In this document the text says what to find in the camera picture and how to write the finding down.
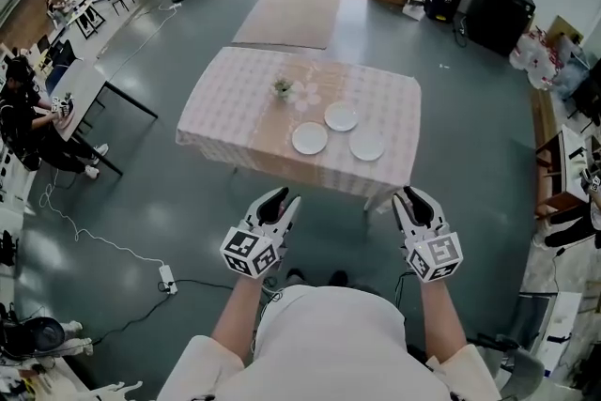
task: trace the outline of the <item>pink tablecloth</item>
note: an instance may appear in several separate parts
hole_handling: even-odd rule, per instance
[[[276,80],[294,83],[284,101]],[[325,149],[298,153],[292,132],[302,122],[325,125],[331,103],[345,100],[359,113],[359,127],[378,130],[386,144],[374,162],[356,159],[349,132],[328,129]],[[177,125],[177,142],[214,161],[230,162],[362,196],[409,183],[420,136],[421,89],[391,72],[295,54],[225,47],[209,64]]]

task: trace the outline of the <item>white shirt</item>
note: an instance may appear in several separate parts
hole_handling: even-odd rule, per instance
[[[501,396],[474,346],[442,365],[407,353],[405,318],[392,304],[344,287],[293,285],[265,309],[254,361],[194,337],[157,401],[469,401]]]

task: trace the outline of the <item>concrete floor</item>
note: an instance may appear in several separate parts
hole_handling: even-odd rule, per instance
[[[233,284],[218,255],[230,225],[248,204],[279,185],[304,196],[289,237],[283,272],[305,271],[325,283],[337,269],[393,299],[405,264],[393,215],[369,226],[364,200],[296,185],[206,161],[175,143],[184,104],[204,68],[229,44],[256,0],[187,0],[176,17],[133,58],[113,83],[154,109],[156,121],[110,92],[106,110],[91,112],[90,142],[108,142],[125,171],[102,170],[96,182],[78,178],[57,189],[53,204],[85,227],[136,253],[159,257],[176,279]],[[172,12],[155,11],[122,29],[100,59],[111,76]],[[507,59],[475,44],[455,44],[450,25],[402,16],[373,0],[343,0],[330,47],[286,49],[414,76],[423,91],[422,131],[412,183],[437,198],[461,238],[463,266],[450,289],[468,333],[501,331],[509,322],[533,230],[534,162],[529,85]],[[18,311],[45,306],[48,316],[81,321],[95,338],[145,314],[162,299],[158,265],[143,262],[82,234],[38,206],[50,179],[42,166],[30,195],[19,252]],[[72,177],[61,174],[59,183]],[[148,320],[109,336],[91,358],[75,359],[93,386],[120,380],[145,384],[137,399],[156,396],[189,339],[209,334],[228,292],[181,285]],[[421,344],[418,286],[406,282],[401,310],[408,339]]]

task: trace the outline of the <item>power strip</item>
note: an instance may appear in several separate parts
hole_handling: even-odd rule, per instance
[[[175,279],[173,278],[173,273],[171,272],[171,268],[168,264],[161,266],[159,268],[159,272],[161,273],[161,279],[164,284],[169,287],[169,294],[177,293],[177,286],[175,283]]]

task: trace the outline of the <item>beige mat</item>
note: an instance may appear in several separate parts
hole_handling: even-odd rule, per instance
[[[234,43],[325,49],[340,0],[259,0]]]

